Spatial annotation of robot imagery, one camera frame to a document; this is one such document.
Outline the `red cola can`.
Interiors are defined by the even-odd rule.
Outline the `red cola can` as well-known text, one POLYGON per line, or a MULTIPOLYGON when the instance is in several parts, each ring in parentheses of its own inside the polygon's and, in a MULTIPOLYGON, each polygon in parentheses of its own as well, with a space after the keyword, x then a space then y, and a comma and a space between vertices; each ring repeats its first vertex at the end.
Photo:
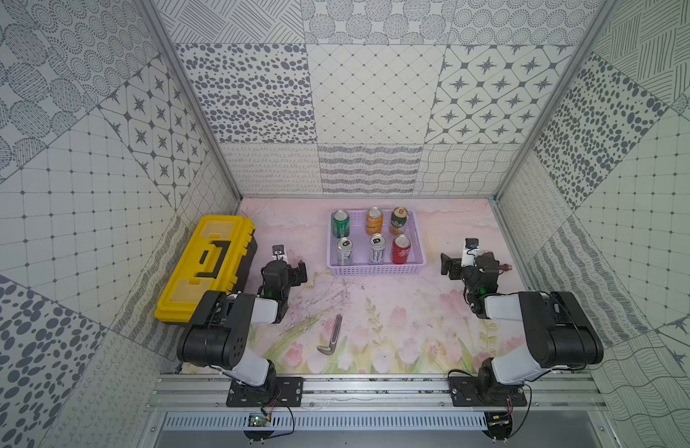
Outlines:
POLYGON ((405 264, 408 261, 410 249, 410 239, 404 234, 397 235, 397 237, 395 237, 395 239, 393 240, 392 263, 405 264))

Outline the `green gold-top drink can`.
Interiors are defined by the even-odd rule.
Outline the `green gold-top drink can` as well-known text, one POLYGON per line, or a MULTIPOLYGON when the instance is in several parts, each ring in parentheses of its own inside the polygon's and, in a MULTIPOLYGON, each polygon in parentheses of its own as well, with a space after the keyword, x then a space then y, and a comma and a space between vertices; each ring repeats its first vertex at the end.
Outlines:
POLYGON ((397 207, 392 211, 390 218, 390 233, 400 235, 404 233, 404 229, 408 223, 408 209, 405 207, 397 207))

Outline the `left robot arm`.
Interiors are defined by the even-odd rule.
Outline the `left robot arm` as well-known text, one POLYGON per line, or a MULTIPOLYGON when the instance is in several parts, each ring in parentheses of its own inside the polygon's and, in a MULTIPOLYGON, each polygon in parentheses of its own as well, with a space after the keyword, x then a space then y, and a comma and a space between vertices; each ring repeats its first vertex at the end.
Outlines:
POLYGON ((308 281, 307 265, 270 261, 261 270, 257 293, 208 290, 188 322, 176 347, 178 360, 216 369, 240 386, 263 393, 276 384, 273 363, 248 347, 253 324, 279 324, 289 308, 293 287, 308 281))

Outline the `purple perforated plastic basket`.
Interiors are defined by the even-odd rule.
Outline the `purple perforated plastic basket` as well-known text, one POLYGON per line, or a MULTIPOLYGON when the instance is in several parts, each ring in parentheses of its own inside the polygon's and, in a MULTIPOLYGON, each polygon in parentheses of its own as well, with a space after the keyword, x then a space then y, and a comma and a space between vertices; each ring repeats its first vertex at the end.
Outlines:
POLYGON ((421 234, 419 217, 414 210, 408 210, 408 220, 404 226, 404 235, 410 240, 410 253, 403 264, 392 261, 395 235, 389 232, 389 218, 393 209, 383 209, 385 222, 383 236, 385 238, 384 256, 382 263, 370 261, 371 236, 366 232, 367 210, 344 209, 348 215, 350 234, 348 235, 352 247, 352 263, 341 264, 339 260, 339 238, 334 229, 334 216, 337 211, 331 211, 327 220, 326 233, 326 266, 334 276, 404 276, 404 274, 419 274, 427 264, 425 245, 421 234))

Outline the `green soda can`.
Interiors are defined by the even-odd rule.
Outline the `green soda can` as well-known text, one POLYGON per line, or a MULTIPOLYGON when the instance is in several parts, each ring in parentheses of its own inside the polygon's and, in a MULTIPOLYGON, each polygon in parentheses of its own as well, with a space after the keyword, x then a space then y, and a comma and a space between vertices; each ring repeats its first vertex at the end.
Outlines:
POLYGON ((337 239, 350 235, 350 216, 342 209, 337 210, 332 215, 332 233, 337 239))

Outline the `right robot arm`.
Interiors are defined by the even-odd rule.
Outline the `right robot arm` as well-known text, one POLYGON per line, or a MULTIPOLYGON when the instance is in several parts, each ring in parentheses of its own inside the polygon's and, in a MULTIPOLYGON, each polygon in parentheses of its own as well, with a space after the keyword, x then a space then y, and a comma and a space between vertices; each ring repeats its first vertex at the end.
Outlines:
POLYGON ((498 279, 508 269, 493 256, 455 259, 440 255, 440 274, 463 282, 464 301, 477 318, 523 326, 523 346, 482 362, 476 386, 479 395, 513 393, 551 371, 579 371, 600 363, 603 343, 574 294, 500 293, 498 279))

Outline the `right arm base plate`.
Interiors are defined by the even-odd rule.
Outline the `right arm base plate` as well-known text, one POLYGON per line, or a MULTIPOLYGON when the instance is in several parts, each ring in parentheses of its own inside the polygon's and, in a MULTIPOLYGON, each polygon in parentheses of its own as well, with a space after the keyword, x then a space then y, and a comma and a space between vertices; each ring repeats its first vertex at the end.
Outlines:
POLYGON ((479 380, 466 375, 449 376, 449 394, 454 407, 520 408, 528 405, 522 386, 482 386, 479 380))

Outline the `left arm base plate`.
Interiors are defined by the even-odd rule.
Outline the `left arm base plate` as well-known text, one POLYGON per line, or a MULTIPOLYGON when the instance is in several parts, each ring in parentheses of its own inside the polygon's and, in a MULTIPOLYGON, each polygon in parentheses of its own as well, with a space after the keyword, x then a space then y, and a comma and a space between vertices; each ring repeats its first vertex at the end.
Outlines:
POLYGON ((262 386, 248 386, 234 381, 229 388, 227 407, 300 407, 304 378, 275 376, 262 386))

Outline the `orange soda can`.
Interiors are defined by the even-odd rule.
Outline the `orange soda can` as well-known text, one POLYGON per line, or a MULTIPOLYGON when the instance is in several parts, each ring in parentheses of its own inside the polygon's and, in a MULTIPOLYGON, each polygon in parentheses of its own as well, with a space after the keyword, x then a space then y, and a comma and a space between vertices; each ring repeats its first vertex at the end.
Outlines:
POLYGON ((375 235, 382 232, 383 214, 378 207, 372 207, 367 211, 366 232, 368 235, 375 235))

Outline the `silver slim drink can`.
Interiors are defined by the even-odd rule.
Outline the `silver slim drink can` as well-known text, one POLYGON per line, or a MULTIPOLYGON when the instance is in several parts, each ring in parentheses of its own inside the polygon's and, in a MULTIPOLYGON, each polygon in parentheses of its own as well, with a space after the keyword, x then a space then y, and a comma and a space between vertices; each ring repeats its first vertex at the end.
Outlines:
POLYGON ((352 265, 352 254, 354 254, 354 246, 349 237, 339 238, 337 244, 337 261, 339 266, 352 265))

